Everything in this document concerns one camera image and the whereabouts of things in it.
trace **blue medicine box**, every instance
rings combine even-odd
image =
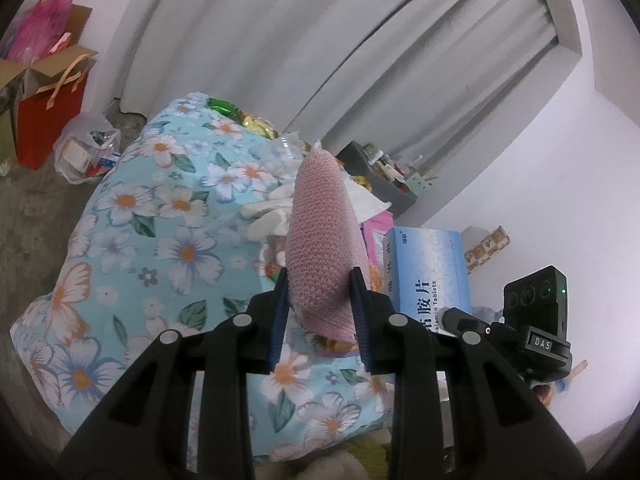
[[[385,237],[385,292],[396,312],[443,332],[438,312],[457,307],[471,313],[460,233],[393,227]]]

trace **concrete floor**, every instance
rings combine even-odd
[[[107,113],[122,131],[121,149],[134,140],[146,119]],[[66,246],[95,184],[73,186],[53,168],[52,156],[38,171],[12,168],[0,178],[0,393],[38,450],[53,460],[69,439],[40,398],[9,338],[15,319],[56,285]]]

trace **blue floral fabric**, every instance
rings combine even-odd
[[[273,288],[268,240],[248,241],[239,214],[278,185],[250,153],[271,141],[206,108],[208,98],[171,103],[125,150],[87,203],[55,290],[11,328],[71,433],[163,330],[212,330]],[[357,349],[305,331],[292,312],[275,372],[248,378],[254,455],[290,460],[377,427],[392,397],[392,381],[366,374]],[[195,402],[192,464],[197,412]]]

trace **white curtain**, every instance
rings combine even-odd
[[[333,152],[437,166],[555,37],[544,0],[161,0],[121,107],[204,91]]]

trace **pink box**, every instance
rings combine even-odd
[[[367,247],[371,290],[383,292],[385,276],[384,240],[385,235],[394,226],[394,216],[389,211],[370,218],[362,223],[362,236]]]

